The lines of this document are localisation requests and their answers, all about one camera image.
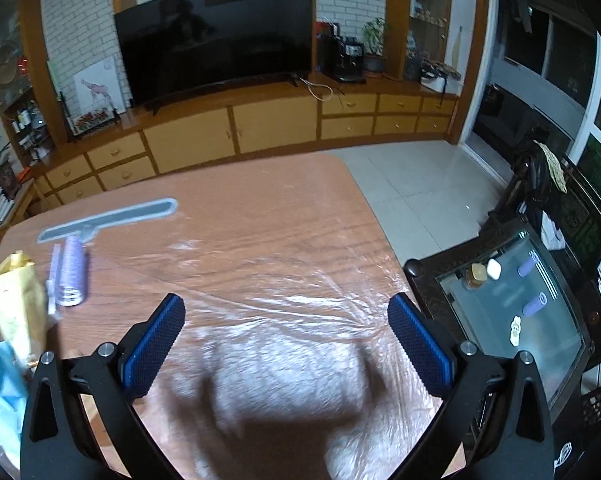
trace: yellow paper bag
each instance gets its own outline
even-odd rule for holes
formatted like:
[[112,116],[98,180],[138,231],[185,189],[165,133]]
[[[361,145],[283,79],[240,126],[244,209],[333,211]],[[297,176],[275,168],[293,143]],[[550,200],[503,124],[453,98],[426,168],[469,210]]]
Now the yellow paper bag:
[[18,251],[0,264],[0,333],[26,365],[42,353],[46,326],[47,295],[36,265]]

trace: purple cylinder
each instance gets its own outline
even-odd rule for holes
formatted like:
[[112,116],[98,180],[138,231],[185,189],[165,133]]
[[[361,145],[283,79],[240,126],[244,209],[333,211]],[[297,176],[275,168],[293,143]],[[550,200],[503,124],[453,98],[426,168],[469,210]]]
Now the purple cylinder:
[[530,272],[532,272],[532,269],[536,266],[539,260],[540,258],[538,254],[536,254],[535,251],[532,251],[532,253],[530,253],[530,257],[527,258],[527,260],[525,260],[520,267],[518,267],[518,275],[521,278],[527,276]]
[[545,296],[543,293],[540,293],[535,298],[532,298],[532,300],[523,307],[523,315],[525,317],[533,316],[545,305],[547,305],[547,296]]

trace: tv cabinet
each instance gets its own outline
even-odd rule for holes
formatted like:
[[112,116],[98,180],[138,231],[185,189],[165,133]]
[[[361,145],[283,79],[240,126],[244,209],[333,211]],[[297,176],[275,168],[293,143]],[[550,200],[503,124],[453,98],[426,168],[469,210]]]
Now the tv cabinet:
[[[441,140],[457,97],[413,82],[316,83],[335,90],[328,102],[305,86],[273,83],[232,89],[165,106],[154,117],[134,108],[118,124],[59,146],[33,168],[52,206],[173,171],[262,156],[346,146]],[[317,88],[316,92],[327,93]]]

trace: tv screen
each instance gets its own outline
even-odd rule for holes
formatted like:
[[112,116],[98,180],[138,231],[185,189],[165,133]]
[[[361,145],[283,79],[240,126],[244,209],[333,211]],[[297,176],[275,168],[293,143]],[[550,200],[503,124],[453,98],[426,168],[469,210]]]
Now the tv screen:
[[153,0],[116,14],[135,104],[311,70],[311,0]]

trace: black coffee maker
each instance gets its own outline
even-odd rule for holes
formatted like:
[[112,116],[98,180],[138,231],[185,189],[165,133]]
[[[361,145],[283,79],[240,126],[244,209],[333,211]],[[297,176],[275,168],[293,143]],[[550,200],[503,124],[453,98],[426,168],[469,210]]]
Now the black coffee maker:
[[356,38],[340,36],[338,23],[331,33],[319,37],[319,66],[322,72],[341,83],[365,83],[363,76],[363,44]]

